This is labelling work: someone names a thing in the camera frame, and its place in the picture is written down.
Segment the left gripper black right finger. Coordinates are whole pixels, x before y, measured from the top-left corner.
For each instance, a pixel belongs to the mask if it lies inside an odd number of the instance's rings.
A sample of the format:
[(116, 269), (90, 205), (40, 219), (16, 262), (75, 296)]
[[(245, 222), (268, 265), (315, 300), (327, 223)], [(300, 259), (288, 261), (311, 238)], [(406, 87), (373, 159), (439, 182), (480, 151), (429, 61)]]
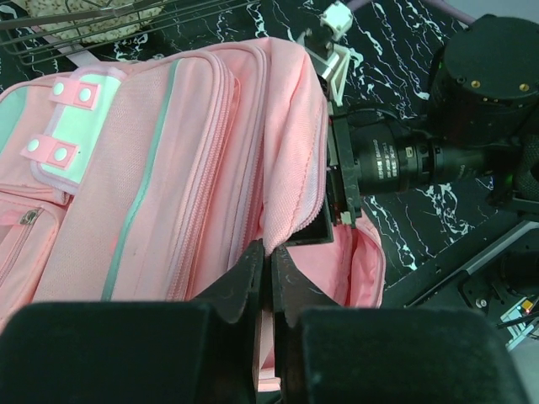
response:
[(271, 256), (275, 372), (285, 403), (519, 403), (494, 328), (473, 311), (337, 305), (284, 247)]

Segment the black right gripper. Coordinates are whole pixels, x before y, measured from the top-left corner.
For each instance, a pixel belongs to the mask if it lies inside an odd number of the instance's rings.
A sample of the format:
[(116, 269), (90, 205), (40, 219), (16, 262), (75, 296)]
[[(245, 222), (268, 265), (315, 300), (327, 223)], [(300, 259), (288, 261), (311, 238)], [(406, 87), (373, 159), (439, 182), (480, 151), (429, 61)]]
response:
[(438, 141), (430, 134), (383, 109), (337, 109), (329, 114), (326, 199), (288, 243), (331, 243), (333, 225), (355, 226), (363, 196), (418, 188), (437, 173)]

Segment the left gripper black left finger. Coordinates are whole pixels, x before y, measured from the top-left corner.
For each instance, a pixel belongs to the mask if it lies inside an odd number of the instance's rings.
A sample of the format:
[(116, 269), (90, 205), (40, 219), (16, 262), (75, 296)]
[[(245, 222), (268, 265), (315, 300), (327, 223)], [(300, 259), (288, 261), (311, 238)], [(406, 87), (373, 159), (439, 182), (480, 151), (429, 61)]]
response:
[(187, 302), (38, 303), (1, 336), (4, 403), (253, 403), (264, 248)]

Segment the pink student backpack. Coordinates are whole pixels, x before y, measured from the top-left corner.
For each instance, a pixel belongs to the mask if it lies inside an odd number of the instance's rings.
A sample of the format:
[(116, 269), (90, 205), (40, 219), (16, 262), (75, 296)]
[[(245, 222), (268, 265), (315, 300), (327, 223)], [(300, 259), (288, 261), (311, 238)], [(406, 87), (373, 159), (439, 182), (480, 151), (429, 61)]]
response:
[(32, 303), (189, 300), (314, 222), (328, 102), (288, 40), (99, 62), (1, 95), (1, 324)]

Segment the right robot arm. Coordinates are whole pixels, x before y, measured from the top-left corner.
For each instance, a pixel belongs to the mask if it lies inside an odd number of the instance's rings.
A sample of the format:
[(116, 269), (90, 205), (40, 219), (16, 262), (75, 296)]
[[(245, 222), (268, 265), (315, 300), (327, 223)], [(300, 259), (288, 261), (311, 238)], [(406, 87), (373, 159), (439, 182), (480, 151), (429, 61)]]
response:
[(438, 50), (422, 114), (401, 118), (382, 103), (344, 106), (348, 60), (337, 41), (351, 13), (335, 3), (299, 38), (328, 97), (326, 194), (292, 246), (331, 242), (356, 227), (366, 196), (402, 193), (468, 178), (494, 179), (488, 203), (538, 218), (538, 26), (485, 15)]

